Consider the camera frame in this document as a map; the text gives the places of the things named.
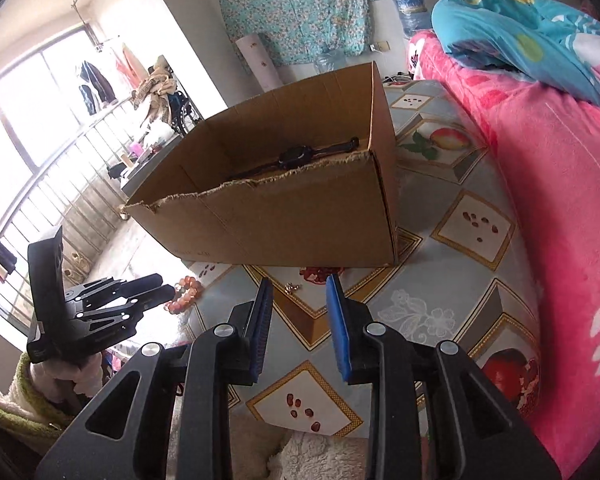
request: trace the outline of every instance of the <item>metal screw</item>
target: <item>metal screw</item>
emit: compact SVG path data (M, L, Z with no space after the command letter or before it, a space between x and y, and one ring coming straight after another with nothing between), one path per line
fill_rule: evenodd
M214 328L214 334L216 334L218 337L229 337L232 333L234 333L234 327L226 323L218 325Z
M440 351L447 355L456 355L458 353L458 345L453 341L443 341L440 344Z
M147 343L142 347L142 355L151 357L157 353L160 353L160 345L158 343Z
M366 332L371 335L384 335L386 327L382 323L369 323L366 326Z

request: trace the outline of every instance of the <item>power outlet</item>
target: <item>power outlet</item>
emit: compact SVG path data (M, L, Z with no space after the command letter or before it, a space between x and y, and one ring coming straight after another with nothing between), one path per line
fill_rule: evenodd
M389 47L388 41L376 41L371 44L371 50L374 52L389 52L391 48Z

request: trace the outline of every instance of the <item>metal railing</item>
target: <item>metal railing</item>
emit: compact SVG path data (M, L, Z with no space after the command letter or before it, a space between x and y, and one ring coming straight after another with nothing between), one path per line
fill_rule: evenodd
M108 169L121 162L139 127L128 100L106 108L41 168L0 222L0 241L18 259L0 283L0 314L17 329L33 314L27 247L62 224L65 288L83 282L122 222L126 196Z

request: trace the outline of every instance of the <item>plastic bottle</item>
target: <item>plastic bottle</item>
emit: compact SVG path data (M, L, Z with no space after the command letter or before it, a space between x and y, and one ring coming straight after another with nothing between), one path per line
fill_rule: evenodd
M418 30L431 27L431 13L424 0L393 0L398 10L404 37L411 39Z
M347 58L344 55L344 50L341 48L329 50L324 46L322 53L314 57L314 68L318 74L333 72L334 70L346 67L346 65Z

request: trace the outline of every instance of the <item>watch face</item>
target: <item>watch face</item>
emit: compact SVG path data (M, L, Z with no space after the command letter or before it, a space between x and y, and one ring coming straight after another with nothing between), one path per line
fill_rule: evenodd
M286 152L280 155L280 165L289 170L291 168L298 168L303 164L308 163L311 160L311 148L308 146L297 146L295 148L289 148Z

